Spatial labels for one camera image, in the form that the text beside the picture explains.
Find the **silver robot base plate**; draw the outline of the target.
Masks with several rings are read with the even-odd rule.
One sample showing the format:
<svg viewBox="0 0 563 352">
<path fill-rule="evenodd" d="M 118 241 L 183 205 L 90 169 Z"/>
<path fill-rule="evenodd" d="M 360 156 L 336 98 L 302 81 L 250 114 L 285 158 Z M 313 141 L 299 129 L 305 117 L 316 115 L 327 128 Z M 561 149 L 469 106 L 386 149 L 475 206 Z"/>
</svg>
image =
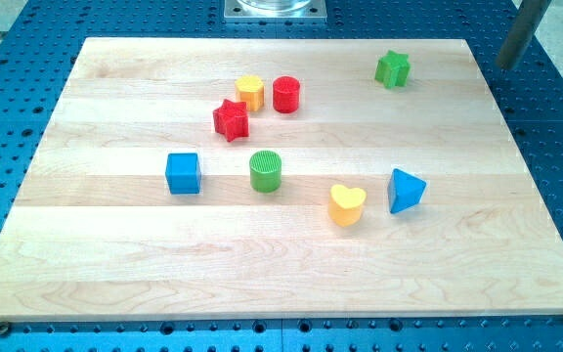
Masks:
<svg viewBox="0 0 563 352">
<path fill-rule="evenodd" d="M 226 21 L 327 19 L 325 0 L 223 0 Z"/>
</svg>

